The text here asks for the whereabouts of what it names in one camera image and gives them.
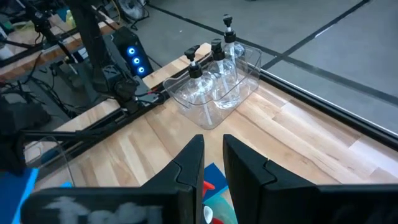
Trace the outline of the black floor fan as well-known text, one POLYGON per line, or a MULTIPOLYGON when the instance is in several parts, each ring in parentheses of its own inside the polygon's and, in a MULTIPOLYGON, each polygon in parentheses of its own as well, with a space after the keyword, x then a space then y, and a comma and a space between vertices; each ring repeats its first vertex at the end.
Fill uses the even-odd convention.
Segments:
POLYGON ((124 20, 139 21, 150 15, 145 8, 147 0, 115 0, 115 2, 124 20))

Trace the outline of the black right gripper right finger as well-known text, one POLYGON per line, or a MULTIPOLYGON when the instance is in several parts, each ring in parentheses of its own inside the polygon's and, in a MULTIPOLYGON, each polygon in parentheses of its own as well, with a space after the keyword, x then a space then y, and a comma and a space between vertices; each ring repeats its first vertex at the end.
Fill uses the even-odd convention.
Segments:
POLYGON ((224 171, 239 224, 313 224, 315 184, 223 136, 224 171))

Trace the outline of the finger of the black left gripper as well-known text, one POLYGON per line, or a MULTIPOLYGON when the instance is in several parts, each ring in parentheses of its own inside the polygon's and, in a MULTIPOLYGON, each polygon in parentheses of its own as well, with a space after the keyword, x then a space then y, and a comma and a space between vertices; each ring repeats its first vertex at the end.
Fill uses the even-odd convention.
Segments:
POLYGON ((0 136, 0 171, 23 174, 25 168, 23 137, 0 136))

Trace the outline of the wooden background workbench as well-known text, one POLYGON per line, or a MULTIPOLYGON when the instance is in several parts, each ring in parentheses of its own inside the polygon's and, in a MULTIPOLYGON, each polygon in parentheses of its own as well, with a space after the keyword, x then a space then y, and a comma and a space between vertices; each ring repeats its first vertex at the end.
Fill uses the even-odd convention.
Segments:
MULTIPOLYGON (((114 28, 118 29, 119 25, 110 19, 108 16, 104 15, 106 21, 111 24, 114 28)), ((69 50, 69 52, 77 51, 83 47, 83 41, 81 39, 80 33, 77 29, 72 29, 67 23, 63 22, 59 16, 52 16, 50 18, 50 24, 52 28, 50 29, 55 35, 59 35, 64 38, 63 44, 69 50)), ((99 22, 98 26, 103 35, 111 33, 113 30, 104 22, 99 22)), ((25 42, 34 43, 37 33, 35 30, 19 30, 8 35, 8 39, 15 42, 25 42)), ((14 53, 14 56, 20 55, 22 58, 16 60, 15 62, 2 62, 0 63, 0 80, 13 79, 25 74, 33 69, 34 64, 39 57, 36 66, 43 65, 45 63, 51 63, 53 60, 59 60, 66 57, 64 51, 58 46, 54 45, 47 49, 42 49, 43 45, 38 43, 37 48, 23 49, 21 47, 13 47, 9 44, 6 45, 14 53)))

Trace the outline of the large clear plastic bin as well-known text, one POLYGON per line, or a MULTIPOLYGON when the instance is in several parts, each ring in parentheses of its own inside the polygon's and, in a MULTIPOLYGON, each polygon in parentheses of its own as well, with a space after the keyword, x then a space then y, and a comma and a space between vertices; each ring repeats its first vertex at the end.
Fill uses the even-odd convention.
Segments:
POLYGON ((39 169, 34 191, 60 187, 67 181, 75 185, 69 165, 70 158, 54 137, 47 136, 28 143, 24 156, 28 167, 39 169))

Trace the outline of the black aluminium table frame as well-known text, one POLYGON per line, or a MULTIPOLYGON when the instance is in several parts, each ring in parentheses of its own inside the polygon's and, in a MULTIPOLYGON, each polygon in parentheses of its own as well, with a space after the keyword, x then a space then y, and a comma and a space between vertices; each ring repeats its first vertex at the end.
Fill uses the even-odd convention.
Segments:
MULTIPOLYGON (((310 108, 318 110, 319 112, 322 112, 323 114, 336 119, 350 128, 391 148, 393 151, 398 152, 398 134, 379 128, 375 124, 371 124, 369 121, 365 121, 359 116, 356 116, 339 106, 293 86, 293 84, 282 80, 265 70, 260 71, 259 78, 262 82, 288 94, 296 100, 301 101, 310 108)), ((24 142, 32 142, 38 141, 44 137, 53 137, 56 141, 66 142, 68 147, 72 147, 74 144, 83 141, 86 145, 82 146, 80 151, 84 152, 88 150, 90 146, 104 140, 116 131, 119 131, 126 125, 132 123, 135 119, 149 112, 151 109, 154 109, 160 103, 165 103, 170 98, 170 95, 166 92, 162 83, 157 84, 155 89, 159 90, 163 94, 163 98, 151 103, 145 108, 140 108, 132 114, 126 114, 118 108, 115 112, 106 115, 104 118, 101 118, 99 121, 81 131, 23 130, 19 133, 19 138, 24 140, 24 142)))

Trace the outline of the black computer with blue lights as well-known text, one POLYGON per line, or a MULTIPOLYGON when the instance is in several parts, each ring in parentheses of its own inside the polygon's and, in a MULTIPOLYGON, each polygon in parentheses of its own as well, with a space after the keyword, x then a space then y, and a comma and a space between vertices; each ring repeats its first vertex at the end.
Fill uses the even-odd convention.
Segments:
POLYGON ((121 27, 116 30, 113 43, 133 75, 145 78, 154 71, 139 37, 130 29, 121 27))

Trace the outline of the small clear plastic bin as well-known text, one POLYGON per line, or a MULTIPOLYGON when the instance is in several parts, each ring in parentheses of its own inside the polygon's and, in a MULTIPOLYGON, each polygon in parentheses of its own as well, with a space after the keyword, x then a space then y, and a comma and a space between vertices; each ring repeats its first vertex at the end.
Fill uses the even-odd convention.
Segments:
POLYGON ((244 45, 240 57, 215 60, 212 52, 199 60, 198 50, 195 45, 184 52, 187 71, 167 78, 163 86, 184 117, 210 130, 258 88, 262 52, 244 45))

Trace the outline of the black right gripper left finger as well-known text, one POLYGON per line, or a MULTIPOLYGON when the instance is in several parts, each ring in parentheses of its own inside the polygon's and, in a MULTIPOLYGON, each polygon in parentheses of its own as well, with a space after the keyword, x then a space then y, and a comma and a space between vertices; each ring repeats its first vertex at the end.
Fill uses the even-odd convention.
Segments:
POLYGON ((150 192, 146 202, 149 224, 201 224, 203 219, 203 135, 197 134, 142 188, 150 192))

